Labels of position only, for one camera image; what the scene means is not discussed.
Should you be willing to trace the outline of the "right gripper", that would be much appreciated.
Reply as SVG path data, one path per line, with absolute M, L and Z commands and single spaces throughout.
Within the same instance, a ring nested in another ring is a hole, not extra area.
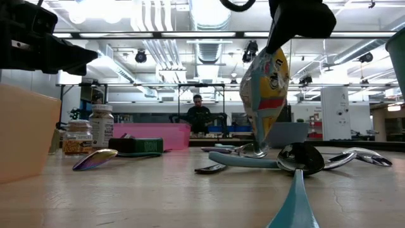
M 266 45 L 274 53 L 295 35 L 329 37 L 336 17 L 323 0 L 269 0 L 273 23 Z

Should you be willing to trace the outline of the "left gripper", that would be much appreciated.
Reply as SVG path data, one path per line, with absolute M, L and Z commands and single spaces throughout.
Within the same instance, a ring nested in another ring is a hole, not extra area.
M 38 70 L 41 46 L 47 35 L 47 73 L 60 70 L 71 75 L 86 75 L 87 64 L 98 58 L 96 51 L 48 34 L 29 32 L 12 21 L 8 6 L 0 6 L 0 68 Z

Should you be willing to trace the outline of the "blue-edged snack packet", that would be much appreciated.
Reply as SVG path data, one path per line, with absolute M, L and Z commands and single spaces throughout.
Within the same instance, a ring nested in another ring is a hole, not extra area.
M 281 48 L 273 54 L 260 51 L 240 82 L 239 95 L 259 146 L 266 145 L 286 103 L 289 82 L 288 61 Z

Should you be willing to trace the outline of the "white-lid tall spice jar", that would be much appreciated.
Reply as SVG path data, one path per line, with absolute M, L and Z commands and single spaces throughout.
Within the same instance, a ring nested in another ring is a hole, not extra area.
M 89 122 L 92 126 L 92 147 L 94 150 L 108 148 L 113 137 L 113 107 L 107 104 L 93 104 Z

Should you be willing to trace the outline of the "small orange-label spice jar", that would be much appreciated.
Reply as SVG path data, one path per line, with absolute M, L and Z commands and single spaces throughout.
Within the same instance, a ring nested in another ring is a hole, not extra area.
M 92 126 L 88 120 L 70 120 L 63 136 L 66 156 L 88 155 L 92 152 Z

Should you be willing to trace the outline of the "small clear spice jar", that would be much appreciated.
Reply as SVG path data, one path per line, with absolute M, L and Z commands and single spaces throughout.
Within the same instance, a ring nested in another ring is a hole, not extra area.
M 58 129 L 54 129 L 48 155 L 54 155 L 59 150 L 60 138 L 61 138 L 60 131 Z

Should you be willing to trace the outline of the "green handle iridescent spoon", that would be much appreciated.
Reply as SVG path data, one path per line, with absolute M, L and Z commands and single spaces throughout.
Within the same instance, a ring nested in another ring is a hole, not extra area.
M 103 163 L 110 161 L 114 157 L 123 158 L 139 158 L 139 157 L 155 157 L 161 156 L 164 153 L 170 152 L 170 149 L 163 152 L 143 152 L 143 153 L 120 153 L 115 149 L 100 149 L 97 150 L 76 162 L 72 167 L 73 171 L 84 171 L 95 168 Z

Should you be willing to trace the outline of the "green spice tin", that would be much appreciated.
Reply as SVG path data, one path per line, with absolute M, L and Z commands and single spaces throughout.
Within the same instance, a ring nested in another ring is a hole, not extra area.
M 164 153 L 162 138 L 112 138 L 109 149 L 117 150 L 120 157 L 161 156 Z

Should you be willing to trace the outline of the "plain black spoon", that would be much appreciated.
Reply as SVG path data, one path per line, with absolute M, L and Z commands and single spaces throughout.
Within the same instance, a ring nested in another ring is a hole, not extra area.
M 245 144 L 243 146 L 239 146 L 238 148 L 236 148 L 236 152 L 234 153 L 225 155 L 262 159 L 266 157 L 267 154 L 268 154 L 268 147 L 260 148 L 259 146 L 256 145 L 255 142 L 252 142 Z M 231 166 L 222 165 L 216 162 L 215 165 L 211 165 L 204 168 L 197 168 L 194 171 L 199 174 L 215 174 L 225 170 L 228 167 Z

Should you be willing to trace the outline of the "black computer monitor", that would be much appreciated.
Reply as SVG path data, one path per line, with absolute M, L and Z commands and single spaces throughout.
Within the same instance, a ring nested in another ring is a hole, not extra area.
M 277 118 L 277 122 L 291 122 L 292 121 L 292 114 L 291 114 L 291 105 L 285 104 Z

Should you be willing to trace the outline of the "orange translucent plastic bin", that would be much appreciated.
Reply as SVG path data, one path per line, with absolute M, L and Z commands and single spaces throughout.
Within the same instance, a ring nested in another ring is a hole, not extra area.
M 0 184 L 41 174 L 61 101 L 0 84 Z

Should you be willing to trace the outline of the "blue bowl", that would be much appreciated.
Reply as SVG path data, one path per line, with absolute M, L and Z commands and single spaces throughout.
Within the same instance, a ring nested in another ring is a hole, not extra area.
M 272 125 L 265 143 L 271 148 L 283 148 L 291 143 L 303 143 L 309 131 L 304 122 L 276 122 Z

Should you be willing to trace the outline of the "blue storage crate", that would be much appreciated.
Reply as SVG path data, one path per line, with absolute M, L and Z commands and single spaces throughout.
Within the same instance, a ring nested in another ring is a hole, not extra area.
M 222 132 L 222 127 L 221 126 L 209 126 L 208 127 L 209 132 Z M 228 132 L 251 132 L 252 127 L 248 125 L 238 125 L 238 126 L 227 126 L 227 131 Z

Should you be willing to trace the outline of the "red parts shelf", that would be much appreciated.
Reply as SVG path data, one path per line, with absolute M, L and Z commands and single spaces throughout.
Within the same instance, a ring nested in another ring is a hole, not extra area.
M 309 116 L 309 139 L 322 140 L 323 139 L 323 128 L 322 120 L 319 113 Z

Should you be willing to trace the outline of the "white square pillar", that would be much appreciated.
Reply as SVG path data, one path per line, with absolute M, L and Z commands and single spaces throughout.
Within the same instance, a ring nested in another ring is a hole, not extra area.
M 349 96 L 347 87 L 321 89 L 323 140 L 351 139 Z

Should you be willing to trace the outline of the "person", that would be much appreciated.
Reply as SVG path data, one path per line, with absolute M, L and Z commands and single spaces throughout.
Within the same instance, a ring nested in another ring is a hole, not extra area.
M 189 123 L 191 124 L 191 131 L 194 134 L 198 134 L 200 132 L 203 134 L 208 134 L 208 125 L 210 124 L 208 118 L 211 116 L 211 112 L 209 108 L 203 106 L 201 95 L 194 95 L 193 102 L 194 106 L 189 108 L 187 111 Z

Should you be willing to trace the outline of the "pink translucent plastic bin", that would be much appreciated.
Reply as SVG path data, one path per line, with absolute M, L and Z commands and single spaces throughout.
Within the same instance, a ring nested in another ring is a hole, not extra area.
M 160 137 L 164 149 L 182 150 L 189 147 L 190 125 L 186 123 L 115 123 L 113 137 L 129 134 L 135 138 Z

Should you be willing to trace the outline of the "plain silver spoon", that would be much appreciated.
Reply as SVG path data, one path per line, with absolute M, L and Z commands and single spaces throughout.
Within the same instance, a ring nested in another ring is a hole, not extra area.
M 366 163 L 370 163 L 373 165 L 379 165 L 379 166 L 383 166 L 383 167 L 391 167 L 392 166 L 392 162 L 380 155 L 379 153 L 370 150 L 370 149 L 366 149 L 366 148 L 347 148 L 345 150 L 342 151 L 343 154 L 346 153 L 356 153 L 356 159 L 360 160 L 362 162 L 366 162 Z

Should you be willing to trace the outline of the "silver round ventilation duct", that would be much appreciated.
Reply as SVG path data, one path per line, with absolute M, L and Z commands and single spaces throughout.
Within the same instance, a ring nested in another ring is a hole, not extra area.
M 196 31 L 223 31 L 228 29 L 231 11 L 220 0 L 189 0 L 192 29 Z M 201 63 L 216 63 L 221 56 L 222 44 L 197 44 Z

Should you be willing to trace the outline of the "background black rig frame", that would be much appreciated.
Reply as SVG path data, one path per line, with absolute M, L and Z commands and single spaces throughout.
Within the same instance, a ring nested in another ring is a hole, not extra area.
M 187 88 L 189 88 L 189 87 L 198 87 L 198 88 L 201 88 L 201 87 L 221 87 L 222 88 L 222 92 L 220 93 L 222 95 L 222 98 L 223 98 L 223 101 L 222 101 L 223 111 L 220 114 L 220 116 L 223 117 L 223 120 L 222 120 L 222 133 L 223 133 L 223 137 L 228 137 L 229 133 L 227 131 L 227 126 L 226 126 L 226 123 L 225 123 L 225 120 L 227 119 L 227 115 L 225 114 L 225 84 L 224 83 L 221 83 L 221 84 L 207 84 L 207 83 L 177 84 L 177 89 L 178 89 L 178 101 L 177 101 L 178 113 L 177 113 L 177 117 L 178 118 L 180 118 L 180 89 L 182 87 L 187 87 Z

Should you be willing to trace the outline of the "teal plastic handled basket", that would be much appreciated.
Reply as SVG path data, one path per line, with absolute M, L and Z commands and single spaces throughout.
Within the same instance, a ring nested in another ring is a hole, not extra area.
M 405 27 L 396 32 L 386 43 L 402 97 L 405 101 Z

